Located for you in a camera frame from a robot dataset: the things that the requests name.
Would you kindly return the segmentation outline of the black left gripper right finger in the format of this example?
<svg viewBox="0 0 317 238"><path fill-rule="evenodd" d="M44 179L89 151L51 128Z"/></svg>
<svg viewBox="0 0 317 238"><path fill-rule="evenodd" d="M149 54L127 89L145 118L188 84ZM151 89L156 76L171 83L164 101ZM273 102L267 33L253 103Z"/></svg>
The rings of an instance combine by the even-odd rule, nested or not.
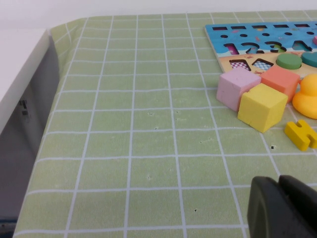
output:
<svg viewBox="0 0 317 238"><path fill-rule="evenodd" d="M281 175L278 185L285 193L305 230L317 237L317 192L291 175Z"/></svg>

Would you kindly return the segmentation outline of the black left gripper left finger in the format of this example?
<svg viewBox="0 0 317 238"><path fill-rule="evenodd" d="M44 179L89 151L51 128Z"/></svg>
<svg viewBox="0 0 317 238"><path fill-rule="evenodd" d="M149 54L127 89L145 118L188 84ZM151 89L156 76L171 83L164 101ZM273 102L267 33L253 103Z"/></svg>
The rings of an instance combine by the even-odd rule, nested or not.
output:
<svg viewBox="0 0 317 238"><path fill-rule="evenodd" d="M269 177L252 179L247 221L252 238L312 238L278 181Z"/></svg>

